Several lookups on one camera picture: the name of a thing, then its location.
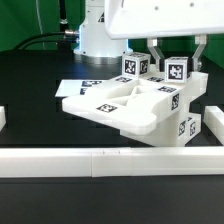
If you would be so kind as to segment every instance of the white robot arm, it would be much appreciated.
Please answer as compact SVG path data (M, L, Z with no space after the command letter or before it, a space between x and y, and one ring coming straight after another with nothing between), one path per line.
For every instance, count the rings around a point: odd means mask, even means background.
M223 0L105 0L105 25L112 39L223 33L223 9Z

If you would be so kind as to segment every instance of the table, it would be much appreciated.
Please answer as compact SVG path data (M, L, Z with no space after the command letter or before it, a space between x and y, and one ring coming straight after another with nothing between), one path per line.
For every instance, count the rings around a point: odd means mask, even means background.
M191 104L223 109L224 70L203 58L210 74L204 96ZM119 131L61 111L62 79L109 79L120 66L75 63L54 51L0 53L0 105L7 125L0 147L148 147ZM208 128L191 146L221 145ZM2 178L1 223L223 223L224 177Z

